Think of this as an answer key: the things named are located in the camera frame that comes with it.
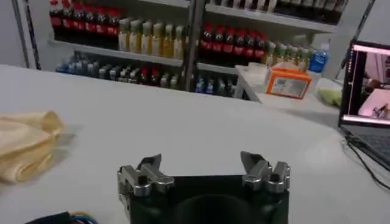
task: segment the green object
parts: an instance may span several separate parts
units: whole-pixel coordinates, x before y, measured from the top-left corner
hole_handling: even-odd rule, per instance
[[[320,88],[317,93],[323,102],[335,107],[341,107],[341,90]]]

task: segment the laptop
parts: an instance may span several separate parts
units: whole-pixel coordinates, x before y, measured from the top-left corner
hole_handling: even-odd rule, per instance
[[[390,46],[356,41],[350,49],[339,126],[390,171]]]

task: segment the towel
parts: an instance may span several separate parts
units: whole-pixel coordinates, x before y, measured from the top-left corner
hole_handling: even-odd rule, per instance
[[[0,116],[0,180],[19,183],[48,169],[62,128],[53,111]]]

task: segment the black cable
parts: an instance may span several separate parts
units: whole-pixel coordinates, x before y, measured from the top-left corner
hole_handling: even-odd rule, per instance
[[[368,167],[368,165],[366,164],[366,162],[364,161],[364,159],[362,159],[362,157],[360,156],[360,154],[356,151],[355,147],[358,148],[354,143],[353,143],[353,140],[351,140],[351,138],[349,136],[346,137],[346,140],[347,140],[347,145],[349,146],[349,148],[356,154],[356,156],[359,158],[359,160],[361,161],[361,163],[363,164],[364,168],[366,168],[366,170],[369,172],[371,178],[375,181],[375,183],[379,184],[380,186],[384,187],[385,189],[389,190],[390,191],[390,186],[388,186],[387,184],[385,184],[384,182],[380,181],[377,176],[375,176],[375,174],[373,173],[373,171]]]

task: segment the table surface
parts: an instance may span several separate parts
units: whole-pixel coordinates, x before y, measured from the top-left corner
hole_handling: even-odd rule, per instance
[[[0,185],[1,223],[81,210],[99,223],[125,224],[120,166],[162,153],[168,175],[240,174],[242,150],[291,166],[293,223],[390,220],[389,192],[343,149],[337,116],[323,124],[245,100],[10,66],[0,66],[0,105],[1,114],[54,110],[67,125],[53,168],[26,183]]]

